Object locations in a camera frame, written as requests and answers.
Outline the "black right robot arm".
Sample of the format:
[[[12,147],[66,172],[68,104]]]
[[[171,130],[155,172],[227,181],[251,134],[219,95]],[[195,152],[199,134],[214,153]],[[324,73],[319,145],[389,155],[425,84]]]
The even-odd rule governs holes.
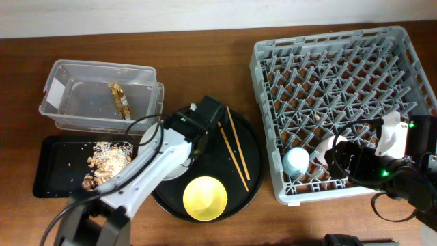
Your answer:
[[[376,148],[340,140],[340,134],[356,124],[376,129]],[[410,219],[436,229],[436,117],[412,115],[402,122],[394,111],[349,122],[334,135],[324,160],[331,177],[376,190],[372,204],[382,195],[404,199],[414,207]]]

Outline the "yellow bowl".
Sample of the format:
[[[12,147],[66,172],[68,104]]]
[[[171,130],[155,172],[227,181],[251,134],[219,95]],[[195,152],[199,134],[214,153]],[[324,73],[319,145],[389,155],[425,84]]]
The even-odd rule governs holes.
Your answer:
[[[217,219],[227,206],[224,185],[210,176],[201,176],[190,181],[183,192],[185,211],[197,221]]]

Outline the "pink plastic cup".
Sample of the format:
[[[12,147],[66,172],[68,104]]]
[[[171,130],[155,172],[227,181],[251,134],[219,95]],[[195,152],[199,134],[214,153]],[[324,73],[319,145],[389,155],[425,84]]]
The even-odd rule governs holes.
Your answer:
[[[328,138],[326,138],[325,140],[323,140],[322,142],[320,142],[317,146],[316,146],[316,151],[318,152],[317,156],[316,156],[316,160],[322,164],[327,166],[328,163],[326,162],[326,159],[324,157],[324,155],[326,154],[326,152],[328,150],[330,150],[333,147],[333,141],[334,141],[335,136],[330,136]]]

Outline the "food scraps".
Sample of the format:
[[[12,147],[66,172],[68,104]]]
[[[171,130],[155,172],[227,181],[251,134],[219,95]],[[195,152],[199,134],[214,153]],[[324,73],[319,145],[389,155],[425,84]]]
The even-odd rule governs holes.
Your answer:
[[[97,142],[87,158],[88,171],[81,186],[93,191],[118,175],[132,161],[133,145],[127,142]]]

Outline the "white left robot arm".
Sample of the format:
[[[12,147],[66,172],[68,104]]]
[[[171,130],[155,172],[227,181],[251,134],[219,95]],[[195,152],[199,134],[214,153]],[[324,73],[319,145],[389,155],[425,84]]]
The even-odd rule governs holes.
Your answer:
[[[206,148],[220,109],[185,108],[157,122],[145,150],[124,170],[89,194],[72,196],[54,222],[55,245],[129,245],[131,220],[174,169]]]

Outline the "gold foil wrapper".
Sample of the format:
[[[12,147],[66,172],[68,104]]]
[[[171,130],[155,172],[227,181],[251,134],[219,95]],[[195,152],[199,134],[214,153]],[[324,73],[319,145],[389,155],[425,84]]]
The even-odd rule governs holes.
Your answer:
[[[115,82],[110,82],[107,86],[111,90],[111,94],[113,96],[115,105],[117,107],[121,119],[131,120],[131,110],[123,89],[120,87],[119,84]]]

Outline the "wooden chopstick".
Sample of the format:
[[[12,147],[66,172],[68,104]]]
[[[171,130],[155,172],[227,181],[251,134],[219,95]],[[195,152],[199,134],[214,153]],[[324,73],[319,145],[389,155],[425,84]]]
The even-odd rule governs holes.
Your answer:
[[[234,152],[233,152],[233,150],[231,149],[231,146],[230,146],[230,144],[229,144],[229,141],[228,141],[228,139],[227,139],[227,136],[226,136],[226,134],[225,134],[225,131],[223,130],[223,127],[222,127],[222,125],[221,125],[220,122],[218,122],[218,127],[219,127],[219,130],[220,130],[221,135],[222,135],[222,137],[223,137],[223,140],[225,141],[225,145],[227,146],[227,149],[228,149],[228,152],[229,152],[229,154],[230,154],[230,156],[231,156],[231,159],[232,159],[232,161],[234,162],[234,165],[235,165],[235,167],[236,167],[237,173],[239,174],[240,179],[241,179],[241,181],[242,181],[242,183],[243,183],[243,186],[244,186],[246,192],[249,192],[249,188],[248,188],[248,186],[247,186],[247,184],[246,184],[246,181],[245,181],[245,179],[244,179],[244,177],[243,177],[243,175],[242,175],[242,172],[241,172],[241,169],[240,169],[240,167],[239,167],[239,164],[238,164],[238,162],[237,162],[237,160],[236,160],[236,158],[235,158]]]
[[[237,145],[237,148],[238,148],[238,152],[239,152],[239,155],[240,155],[240,159],[242,161],[242,166],[243,166],[243,169],[244,169],[244,173],[245,173],[246,179],[249,181],[251,179],[251,177],[250,177],[248,168],[246,166],[246,161],[245,161],[245,157],[244,157],[241,145],[240,145],[240,140],[239,140],[238,134],[236,132],[236,127],[235,127],[235,124],[234,124],[234,120],[233,120],[233,117],[231,115],[231,111],[230,111],[230,108],[229,108],[228,105],[226,105],[226,109],[227,109],[227,113],[228,113],[228,116],[229,116],[229,121],[231,123],[231,128],[232,128],[232,131],[233,131],[233,134],[234,134],[236,145]]]

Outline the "light blue plastic cup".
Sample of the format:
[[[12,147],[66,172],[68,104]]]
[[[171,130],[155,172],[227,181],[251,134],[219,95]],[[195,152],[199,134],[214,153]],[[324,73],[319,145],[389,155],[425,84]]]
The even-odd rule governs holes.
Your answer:
[[[293,179],[305,173],[309,167],[309,154],[301,147],[290,149],[283,157],[283,171]]]

